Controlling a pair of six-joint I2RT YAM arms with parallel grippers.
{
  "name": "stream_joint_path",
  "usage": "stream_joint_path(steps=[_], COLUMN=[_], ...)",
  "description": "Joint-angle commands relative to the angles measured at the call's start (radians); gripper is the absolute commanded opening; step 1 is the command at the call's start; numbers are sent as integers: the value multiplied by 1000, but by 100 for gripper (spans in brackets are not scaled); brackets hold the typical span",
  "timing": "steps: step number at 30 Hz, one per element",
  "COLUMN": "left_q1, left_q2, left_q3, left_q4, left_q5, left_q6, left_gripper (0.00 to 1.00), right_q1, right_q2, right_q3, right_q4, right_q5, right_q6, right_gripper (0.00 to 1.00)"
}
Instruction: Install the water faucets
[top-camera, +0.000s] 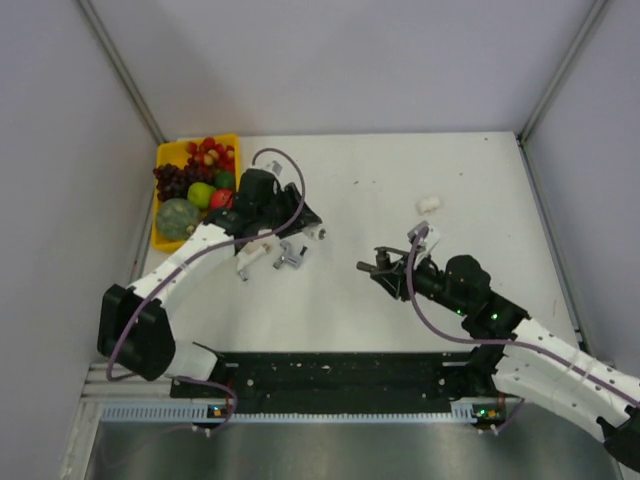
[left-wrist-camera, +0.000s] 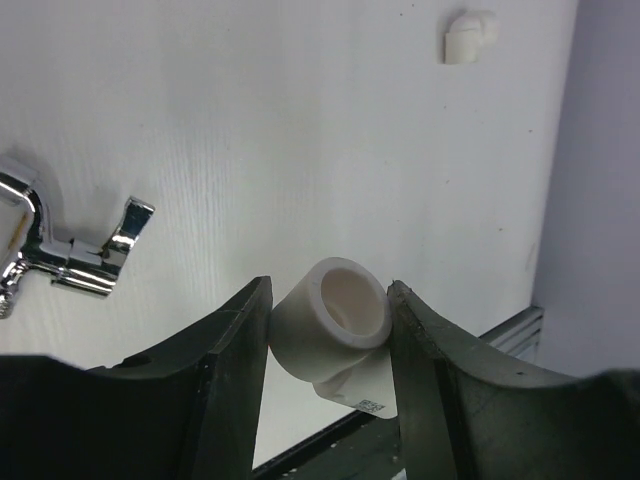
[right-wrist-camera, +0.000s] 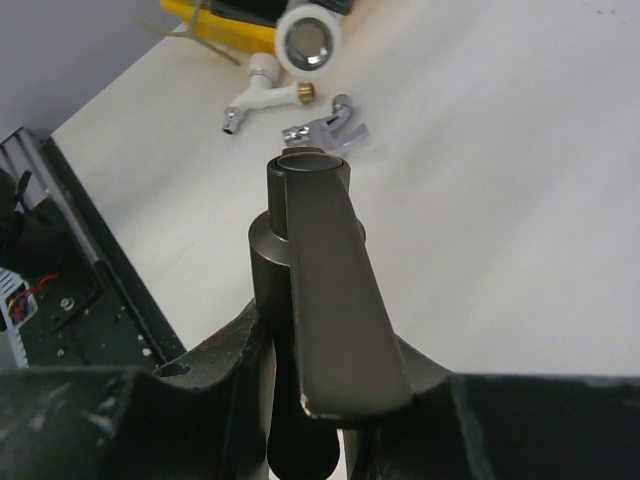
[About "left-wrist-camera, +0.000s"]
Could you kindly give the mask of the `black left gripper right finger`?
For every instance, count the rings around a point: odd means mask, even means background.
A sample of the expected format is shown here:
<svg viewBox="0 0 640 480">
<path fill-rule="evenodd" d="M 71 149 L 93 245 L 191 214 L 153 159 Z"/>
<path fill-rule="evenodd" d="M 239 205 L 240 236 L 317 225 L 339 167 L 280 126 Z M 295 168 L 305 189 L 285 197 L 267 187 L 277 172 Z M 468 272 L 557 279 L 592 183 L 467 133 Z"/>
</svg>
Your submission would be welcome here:
<svg viewBox="0 0 640 480">
<path fill-rule="evenodd" d="M 388 290 L 401 448 L 411 479 L 635 479 L 639 374 L 586 378 L 509 356 Z"/>
</svg>

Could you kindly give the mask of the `white pipe elbow fitting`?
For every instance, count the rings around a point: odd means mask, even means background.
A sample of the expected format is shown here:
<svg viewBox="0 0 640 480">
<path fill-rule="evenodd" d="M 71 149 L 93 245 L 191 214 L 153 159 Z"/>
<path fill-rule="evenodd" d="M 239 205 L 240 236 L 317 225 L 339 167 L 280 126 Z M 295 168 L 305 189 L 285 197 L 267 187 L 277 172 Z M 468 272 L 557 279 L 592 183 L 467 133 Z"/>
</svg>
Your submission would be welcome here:
<svg viewBox="0 0 640 480">
<path fill-rule="evenodd" d="M 274 307 L 268 343 L 280 366 L 319 397 L 392 419 L 391 330 L 389 300 L 375 276 L 352 260 L 331 257 Z"/>
</svg>

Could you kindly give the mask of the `far white pipe elbow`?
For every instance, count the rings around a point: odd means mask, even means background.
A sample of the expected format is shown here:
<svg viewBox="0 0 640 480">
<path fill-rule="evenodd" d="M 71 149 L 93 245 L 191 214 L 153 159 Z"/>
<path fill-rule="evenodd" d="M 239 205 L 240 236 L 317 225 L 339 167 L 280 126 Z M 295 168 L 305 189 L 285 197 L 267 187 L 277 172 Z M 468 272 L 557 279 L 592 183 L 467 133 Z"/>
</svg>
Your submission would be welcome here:
<svg viewBox="0 0 640 480">
<path fill-rule="evenodd" d="M 477 62 L 485 48 L 496 44 L 500 32 L 497 14 L 472 10 L 457 17 L 444 36 L 444 63 L 462 65 Z"/>
</svg>

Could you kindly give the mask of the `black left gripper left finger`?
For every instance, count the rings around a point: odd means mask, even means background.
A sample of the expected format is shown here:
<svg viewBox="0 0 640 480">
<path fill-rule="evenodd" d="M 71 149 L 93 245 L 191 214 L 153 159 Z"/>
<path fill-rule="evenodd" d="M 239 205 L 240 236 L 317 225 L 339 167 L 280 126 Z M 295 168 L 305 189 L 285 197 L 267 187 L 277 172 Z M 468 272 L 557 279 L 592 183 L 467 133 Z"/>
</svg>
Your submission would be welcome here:
<svg viewBox="0 0 640 480">
<path fill-rule="evenodd" d="M 272 309 L 268 277 L 110 368 L 1 360 L 5 479 L 247 479 Z"/>
</svg>

